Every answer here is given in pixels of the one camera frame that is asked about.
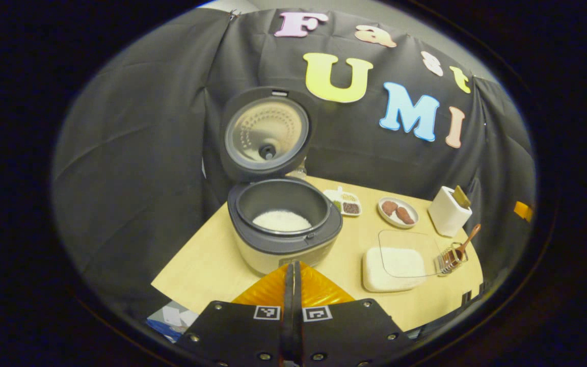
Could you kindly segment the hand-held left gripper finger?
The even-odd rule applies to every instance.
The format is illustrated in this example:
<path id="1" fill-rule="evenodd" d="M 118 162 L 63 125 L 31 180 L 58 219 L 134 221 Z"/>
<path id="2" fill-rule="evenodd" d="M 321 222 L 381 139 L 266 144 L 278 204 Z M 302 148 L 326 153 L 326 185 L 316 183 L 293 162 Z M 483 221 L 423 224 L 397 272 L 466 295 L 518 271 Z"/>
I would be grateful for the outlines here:
<path id="1" fill-rule="evenodd" d="M 293 264 L 293 363 L 298 366 L 383 366 L 414 341 L 373 298 L 302 304 L 301 263 Z"/>
<path id="2" fill-rule="evenodd" d="M 177 346 L 206 366 L 285 366 L 294 362 L 294 265 L 282 306 L 212 301 Z"/>

